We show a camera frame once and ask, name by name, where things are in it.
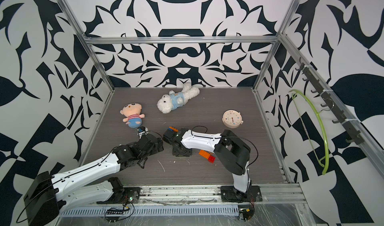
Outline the orange 2x4 lego brick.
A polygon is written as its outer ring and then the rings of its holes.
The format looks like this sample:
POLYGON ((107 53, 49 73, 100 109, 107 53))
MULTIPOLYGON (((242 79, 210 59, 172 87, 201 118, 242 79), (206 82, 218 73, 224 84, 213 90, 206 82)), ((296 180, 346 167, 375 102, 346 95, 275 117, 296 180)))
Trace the orange 2x4 lego brick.
POLYGON ((205 159, 209 159, 210 158, 210 156, 211 156, 211 154, 209 153, 209 152, 206 152, 206 151, 204 151, 204 150, 200 150, 199 151, 199 155, 200 156, 202 156, 202 157, 204 157, 205 159))
POLYGON ((176 128, 173 128, 173 127, 169 127, 168 128, 170 131, 173 131, 173 132, 178 132, 178 130, 176 128))

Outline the red 2x2 lego brick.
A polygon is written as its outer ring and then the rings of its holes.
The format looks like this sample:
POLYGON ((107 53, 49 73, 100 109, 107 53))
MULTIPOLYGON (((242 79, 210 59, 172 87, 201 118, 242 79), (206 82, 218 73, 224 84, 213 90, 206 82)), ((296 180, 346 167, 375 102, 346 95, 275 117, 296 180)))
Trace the red 2x2 lego brick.
POLYGON ((209 156, 208 161, 213 164, 215 159, 216 159, 215 157, 209 156))

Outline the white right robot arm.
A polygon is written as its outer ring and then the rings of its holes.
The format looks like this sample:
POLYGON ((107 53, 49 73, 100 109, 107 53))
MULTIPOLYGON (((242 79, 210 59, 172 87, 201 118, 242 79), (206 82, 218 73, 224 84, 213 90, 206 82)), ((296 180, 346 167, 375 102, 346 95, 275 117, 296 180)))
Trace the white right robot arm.
POLYGON ((168 128, 163 141, 173 147, 176 157, 189 157, 193 149, 216 155, 225 169, 232 173, 235 193, 245 194, 250 185, 249 164, 251 148, 230 130, 221 134, 206 134, 190 129, 168 128))

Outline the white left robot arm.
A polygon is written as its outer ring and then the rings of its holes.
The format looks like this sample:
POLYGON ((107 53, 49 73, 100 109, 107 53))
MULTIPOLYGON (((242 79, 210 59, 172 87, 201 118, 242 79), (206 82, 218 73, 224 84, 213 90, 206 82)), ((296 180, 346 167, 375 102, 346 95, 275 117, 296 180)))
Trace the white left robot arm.
POLYGON ((149 156, 162 152, 163 141, 143 134, 137 142, 120 145, 91 163, 51 175, 39 174, 24 196, 26 220, 30 226, 44 226, 59 214, 90 203, 116 204, 125 189, 117 177, 95 181, 135 165, 143 168, 149 156))

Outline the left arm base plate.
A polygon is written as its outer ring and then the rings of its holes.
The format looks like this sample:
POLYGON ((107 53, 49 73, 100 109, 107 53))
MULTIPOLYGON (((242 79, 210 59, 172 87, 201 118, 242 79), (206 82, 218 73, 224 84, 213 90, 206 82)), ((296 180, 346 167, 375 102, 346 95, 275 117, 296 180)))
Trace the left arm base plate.
POLYGON ((106 204, 124 204, 125 202, 134 202, 140 198, 140 187, 124 187, 123 189, 118 190, 116 193, 113 193, 112 196, 106 201, 97 202, 98 205, 106 204))

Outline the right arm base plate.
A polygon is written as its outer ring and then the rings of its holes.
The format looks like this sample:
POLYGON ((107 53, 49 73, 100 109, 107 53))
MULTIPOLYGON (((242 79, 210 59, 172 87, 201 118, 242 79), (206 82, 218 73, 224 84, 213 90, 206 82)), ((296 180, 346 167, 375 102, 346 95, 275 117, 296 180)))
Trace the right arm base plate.
POLYGON ((246 193, 242 193, 234 186, 221 186, 221 198, 223 202, 244 203, 262 202, 263 197, 259 186, 251 185, 246 193))

